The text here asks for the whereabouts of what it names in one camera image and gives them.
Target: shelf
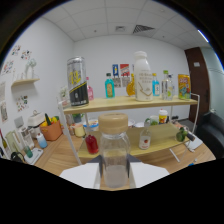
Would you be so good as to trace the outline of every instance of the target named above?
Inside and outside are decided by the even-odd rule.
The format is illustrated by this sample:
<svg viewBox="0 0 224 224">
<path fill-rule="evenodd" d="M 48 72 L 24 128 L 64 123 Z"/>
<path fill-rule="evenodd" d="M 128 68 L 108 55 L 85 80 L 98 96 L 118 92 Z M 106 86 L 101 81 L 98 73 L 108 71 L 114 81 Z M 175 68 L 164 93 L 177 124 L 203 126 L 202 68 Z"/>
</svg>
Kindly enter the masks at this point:
<svg viewBox="0 0 224 224">
<path fill-rule="evenodd" d="M 154 97 L 153 101 L 143 102 L 137 101 L 135 97 L 117 96 L 113 99 L 95 98 L 84 106 L 69 106 L 63 110 L 64 114 L 77 114 L 110 110 L 147 108 L 147 107 L 165 107 L 178 105 L 196 105 L 197 100 L 181 100 L 178 96 L 174 96 L 172 101 L 162 100 L 161 97 Z"/>
<path fill-rule="evenodd" d="M 33 82 L 36 82 L 40 79 L 23 79 L 23 80 L 18 80 L 18 81 L 15 81 L 12 83 L 12 86 L 18 86 L 18 85 L 23 85 L 23 84 L 27 84 L 27 83 L 33 83 Z"/>
<path fill-rule="evenodd" d="M 160 124 L 149 127 L 149 130 L 151 132 L 150 147 L 149 149 L 142 150 L 138 147 L 138 144 L 140 132 L 143 129 L 144 128 L 129 128 L 127 131 L 127 135 L 131 144 L 130 154 L 132 156 L 144 156 L 152 152 L 172 148 L 174 146 L 183 144 L 183 142 L 178 142 L 175 140 L 176 133 L 179 131 L 176 126 L 174 126 L 172 123 Z M 93 131 L 91 132 L 91 135 L 94 135 L 96 137 L 99 146 L 101 133 L 99 131 Z M 80 159 L 93 159 L 98 155 L 99 152 L 94 155 L 89 154 L 85 141 L 82 142 L 82 145 L 78 151 L 78 156 Z"/>
</svg>

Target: basket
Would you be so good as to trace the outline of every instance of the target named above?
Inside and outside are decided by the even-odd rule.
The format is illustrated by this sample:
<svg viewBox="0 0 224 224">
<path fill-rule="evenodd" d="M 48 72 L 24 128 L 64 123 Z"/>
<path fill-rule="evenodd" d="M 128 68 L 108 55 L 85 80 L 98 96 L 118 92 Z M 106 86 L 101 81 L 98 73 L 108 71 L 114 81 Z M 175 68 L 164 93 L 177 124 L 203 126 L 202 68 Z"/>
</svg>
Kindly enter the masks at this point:
<svg viewBox="0 0 224 224">
<path fill-rule="evenodd" d="M 40 127 L 40 129 L 41 129 L 42 134 L 44 135 L 44 138 L 47 141 L 55 141 L 62 134 L 60 121 L 57 121 L 57 122 L 51 124 L 50 126 Z"/>
</svg>

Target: yellow bottle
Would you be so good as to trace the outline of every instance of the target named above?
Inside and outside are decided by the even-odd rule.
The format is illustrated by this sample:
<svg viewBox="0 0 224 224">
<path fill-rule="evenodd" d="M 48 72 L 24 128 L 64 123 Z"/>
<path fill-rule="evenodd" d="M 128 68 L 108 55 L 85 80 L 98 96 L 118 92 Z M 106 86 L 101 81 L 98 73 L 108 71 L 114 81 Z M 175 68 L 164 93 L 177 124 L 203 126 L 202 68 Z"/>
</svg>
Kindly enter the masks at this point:
<svg viewBox="0 0 224 224">
<path fill-rule="evenodd" d="M 128 96 L 135 96 L 135 78 L 133 73 L 131 74 L 131 82 L 126 87 L 126 92 Z"/>
</svg>

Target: wooden door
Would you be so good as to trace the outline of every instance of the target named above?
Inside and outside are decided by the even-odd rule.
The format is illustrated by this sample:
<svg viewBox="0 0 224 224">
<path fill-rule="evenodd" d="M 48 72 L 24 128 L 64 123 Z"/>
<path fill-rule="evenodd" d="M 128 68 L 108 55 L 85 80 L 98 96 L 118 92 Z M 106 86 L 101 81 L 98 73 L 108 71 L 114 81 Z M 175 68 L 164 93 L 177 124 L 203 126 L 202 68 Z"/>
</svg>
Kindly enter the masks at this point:
<svg viewBox="0 0 224 224">
<path fill-rule="evenodd" d="M 190 71 L 191 92 L 200 95 L 198 119 L 196 122 L 197 124 L 200 115 L 209 111 L 210 88 L 208 70 L 201 49 L 199 47 L 185 50 L 185 54 Z M 197 100 L 197 97 L 192 95 L 192 99 Z M 189 120 L 191 122 L 195 121 L 196 111 L 196 105 L 190 106 Z"/>
</svg>

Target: red bottle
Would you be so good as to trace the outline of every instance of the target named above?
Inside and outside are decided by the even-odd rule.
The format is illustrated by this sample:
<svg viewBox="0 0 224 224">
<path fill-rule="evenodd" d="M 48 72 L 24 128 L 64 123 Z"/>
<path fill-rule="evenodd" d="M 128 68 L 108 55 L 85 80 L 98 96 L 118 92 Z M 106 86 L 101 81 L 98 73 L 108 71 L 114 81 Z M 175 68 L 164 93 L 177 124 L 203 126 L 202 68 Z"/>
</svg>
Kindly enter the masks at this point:
<svg viewBox="0 0 224 224">
<path fill-rule="evenodd" d="M 86 141 L 87 149 L 90 154 L 98 153 L 99 150 L 98 150 L 97 140 L 93 135 L 88 135 L 85 138 L 85 141 Z"/>
</svg>

